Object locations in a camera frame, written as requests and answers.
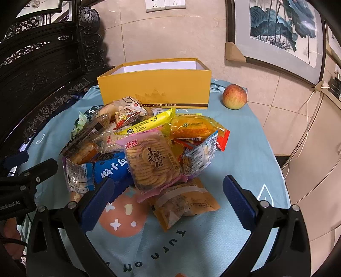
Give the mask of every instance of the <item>open box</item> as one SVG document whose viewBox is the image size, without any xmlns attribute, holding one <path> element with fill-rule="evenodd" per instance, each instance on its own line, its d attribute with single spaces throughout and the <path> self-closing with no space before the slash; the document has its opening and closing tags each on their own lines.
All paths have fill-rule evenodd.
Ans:
<svg viewBox="0 0 341 277">
<path fill-rule="evenodd" d="M 207 109 L 211 71 L 197 58 L 123 63 L 97 78 L 104 104 L 132 96 L 145 107 Z"/>
</svg>

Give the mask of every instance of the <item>screw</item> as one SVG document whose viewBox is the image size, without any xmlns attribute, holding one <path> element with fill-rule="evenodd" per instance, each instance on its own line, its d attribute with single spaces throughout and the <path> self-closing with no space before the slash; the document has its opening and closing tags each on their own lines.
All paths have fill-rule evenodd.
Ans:
<svg viewBox="0 0 341 277">
<path fill-rule="evenodd" d="M 292 208 L 293 208 L 293 210 L 294 210 L 295 212 L 298 212 L 298 211 L 299 211 L 299 206 L 296 205 L 296 204 L 293 205 Z"/>
<path fill-rule="evenodd" d="M 40 206 L 40 207 L 38 208 L 38 212 L 39 212 L 39 213 L 42 213 L 43 211 L 45 211 L 45 207 L 44 207 L 44 206 Z"/>
<path fill-rule="evenodd" d="M 262 201 L 261 201 L 261 206 L 262 206 L 263 208 L 267 208 L 267 207 L 270 206 L 270 204 L 269 204 L 268 201 L 262 200 Z"/>
<path fill-rule="evenodd" d="M 75 201 L 71 201 L 71 202 L 68 203 L 68 208 L 69 208 L 69 209 L 73 209 L 73 208 L 75 208 L 76 206 L 77 206 L 77 202 L 75 202 Z"/>
</svg>

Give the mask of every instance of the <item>white cable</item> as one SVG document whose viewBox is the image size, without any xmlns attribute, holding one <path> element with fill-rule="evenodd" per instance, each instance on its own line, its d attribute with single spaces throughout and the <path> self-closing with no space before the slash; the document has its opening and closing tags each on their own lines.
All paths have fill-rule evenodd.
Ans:
<svg viewBox="0 0 341 277">
<path fill-rule="evenodd" d="M 302 153 L 302 151 L 303 151 L 304 145 L 306 144 L 306 141 L 307 141 L 307 139 L 308 139 L 308 134 L 309 134 L 308 102 L 309 102 L 309 100 L 311 99 L 311 97 L 313 96 L 314 92 L 315 92 L 315 91 L 313 91 L 313 92 L 311 93 L 311 95 L 309 96 L 308 100 L 307 100 L 306 102 L 304 102 L 304 104 L 307 104 L 307 110 L 306 110 L 306 111 L 307 111 L 307 113 L 306 113 L 306 116 L 307 116 L 307 134 L 306 134 L 306 137 L 305 137 L 305 139 L 304 139 L 304 142 L 303 142 L 301 151 L 300 151 L 300 153 L 298 154 L 298 156 L 297 156 L 296 158 L 288 159 L 288 172 L 286 173 L 284 179 L 285 179 L 285 178 L 288 176 L 288 174 L 289 174 L 290 161 L 291 161 L 291 160 L 296 160 L 296 159 L 299 158 L 299 156 L 301 155 L 301 153 Z"/>
<path fill-rule="evenodd" d="M 284 179 L 288 176 L 290 170 L 290 159 L 288 160 L 288 172 L 286 173 Z"/>
</svg>

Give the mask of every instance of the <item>picture frame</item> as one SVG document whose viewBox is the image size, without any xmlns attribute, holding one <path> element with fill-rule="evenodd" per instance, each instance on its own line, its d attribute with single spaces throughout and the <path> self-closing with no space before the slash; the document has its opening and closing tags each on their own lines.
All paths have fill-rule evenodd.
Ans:
<svg viewBox="0 0 341 277">
<path fill-rule="evenodd" d="M 246 62 L 312 87 L 322 80 L 326 24 L 306 0 L 226 0 L 226 13 L 227 42 L 235 44 Z"/>
<path fill-rule="evenodd" d="M 17 15 L 16 20 L 22 21 L 42 14 L 60 13 L 62 2 L 63 0 L 30 0 Z"/>
<path fill-rule="evenodd" d="M 327 51 L 330 55 L 334 57 L 334 59 L 337 61 L 337 64 L 341 66 L 341 46 L 337 39 L 334 37 L 333 32 L 328 25 L 327 30 L 327 39 L 330 46 L 330 50 L 328 51 L 327 49 Z"/>
</svg>

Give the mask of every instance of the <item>wall socket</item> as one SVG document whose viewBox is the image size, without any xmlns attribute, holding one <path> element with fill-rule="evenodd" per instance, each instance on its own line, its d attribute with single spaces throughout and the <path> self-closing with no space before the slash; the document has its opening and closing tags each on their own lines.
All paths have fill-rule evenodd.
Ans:
<svg viewBox="0 0 341 277">
<path fill-rule="evenodd" d="M 146 12 L 162 11 L 165 10 L 165 0 L 145 0 Z"/>
<path fill-rule="evenodd" d="M 166 10 L 170 9 L 185 9 L 185 0 L 165 0 Z"/>
</svg>

